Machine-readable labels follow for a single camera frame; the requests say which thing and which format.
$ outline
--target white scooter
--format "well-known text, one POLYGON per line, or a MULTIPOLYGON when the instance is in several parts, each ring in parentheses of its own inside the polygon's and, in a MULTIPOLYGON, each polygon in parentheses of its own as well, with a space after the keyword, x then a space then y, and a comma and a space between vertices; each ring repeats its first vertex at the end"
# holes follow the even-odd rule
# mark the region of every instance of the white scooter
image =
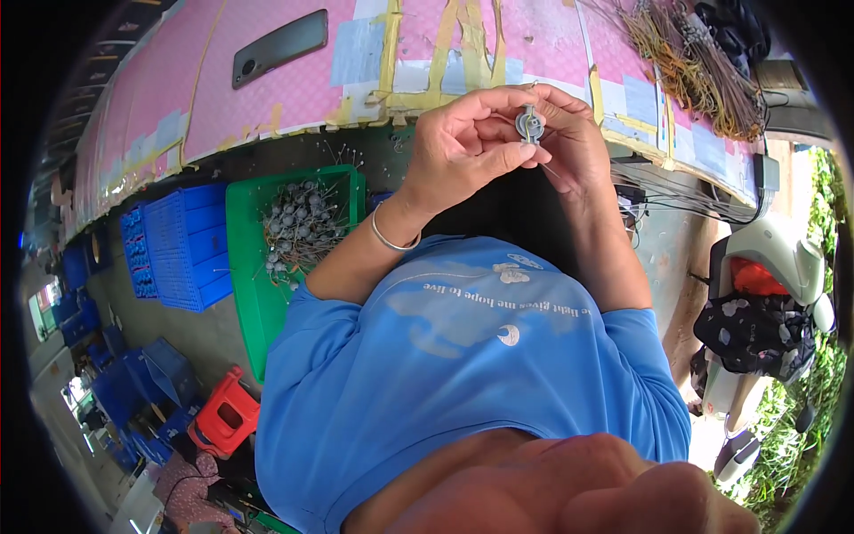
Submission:
MULTIPOLYGON (((712 245, 707 280, 709 298, 726 296, 734 290, 730 269, 733 257, 760 263, 795 302, 806 308, 817 329, 833 330, 834 309, 828 295, 822 292, 824 255, 806 238, 798 238, 791 220, 770 213, 712 245)), ((709 349, 704 351, 707 379, 702 412, 724 419, 726 441, 714 473, 720 483, 727 485, 744 475, 759 456, 759 441, 745 428, 756 415, 772 378, 730 373, 717 355, 709 349)))

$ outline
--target silver bangle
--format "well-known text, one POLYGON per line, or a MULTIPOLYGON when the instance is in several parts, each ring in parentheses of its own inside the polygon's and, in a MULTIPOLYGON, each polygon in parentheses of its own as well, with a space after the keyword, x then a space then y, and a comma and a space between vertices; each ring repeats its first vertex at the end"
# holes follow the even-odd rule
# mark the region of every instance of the silver bangle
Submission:
POLYGON ((377 236, 377 239, 379 239, 380 242, 385 246, 389 247, 392 250, 396 250, 397 252, 409 252, 410 250, 417 247, 418 244, 421 243, 421 232, 419 232, 418 236, 409 244, 409 246, 406 247, 399 247, 396 244, 391 243, 388 239, 383 237, 383 234, 379 232, 379 230, 377 229, 377 211, 379 211, 379 207, 383 205, 383 202, 385 201, 381 201, 379 204, 377 204, 377 207, 374 208, 374 210, 371 212, 371 228, 373 228, 374 235, 377 236))

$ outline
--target green plant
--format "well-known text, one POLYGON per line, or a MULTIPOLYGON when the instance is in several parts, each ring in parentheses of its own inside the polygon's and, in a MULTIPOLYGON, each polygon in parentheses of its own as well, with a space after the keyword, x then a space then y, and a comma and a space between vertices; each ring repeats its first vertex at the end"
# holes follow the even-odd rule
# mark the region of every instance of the green plant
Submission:
MULTIPOLYGON (((824 290, 830 292, 836 225, 848 212, 841 172, 833 156, 815 148, 810 156, 814 163, 813 203, 807 235, 825 255, 824 290)), ((724 492, 752 510, 765 532, 778 529, 818 467, 824 444, 833 430, 845 363, 846 355, 835 334, 818 332, 816 358, 805 376, 789 388, 774 382, 765 391, 757 421, 750 428, 762 440, 762 452, 753 469, 724 492), (806 433, 798 434, 795 418, 806 402, 816 408, 816 418, 806 433)))

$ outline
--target green plastic tray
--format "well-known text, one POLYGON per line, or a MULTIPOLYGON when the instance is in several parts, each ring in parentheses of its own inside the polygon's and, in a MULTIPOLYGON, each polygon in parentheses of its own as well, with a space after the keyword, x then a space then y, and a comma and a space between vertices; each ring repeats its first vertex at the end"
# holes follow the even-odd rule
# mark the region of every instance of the green plastic tray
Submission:
MULTIPOLYGON (((350 225, 365 218, 365 177, 352 165, 262 176, 235 182, 225 190, 225 231, 237 320, 252 374, 260 384, 264 384, 267 348, 282 331, 291 294, 287 284, 273 285, 262 267, 267 249, 261 216, 269 211, 280 185, 307 179, 327 187, 337 184, 335 202, 343 206, 350 225)), ((301 281, 302 276, 298 274, 297 279, 301 281)))

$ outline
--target hand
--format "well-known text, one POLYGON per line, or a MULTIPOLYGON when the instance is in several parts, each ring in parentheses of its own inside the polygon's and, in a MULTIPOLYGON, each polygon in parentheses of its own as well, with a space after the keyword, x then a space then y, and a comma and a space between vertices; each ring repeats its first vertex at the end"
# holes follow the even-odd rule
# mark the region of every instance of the hand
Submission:
POLYGON ((534 93, 511 87, 472 91, 418 118, 409 172, 396 197, 429 217, 439 214, 517 167, 536 167, 551 156, 521 142, 498 109, 516 114, 534 93))
MULTIPOLYGON (((536 112, 546 122, 540 146, 552 156, 544 172, 558 193, 576 201, 611 188, 608 149, 590 106, 549 84, 515 87, 539 97, 536 112)), ((507 119, 515 118, 512 110, 500 113, 507 119)))

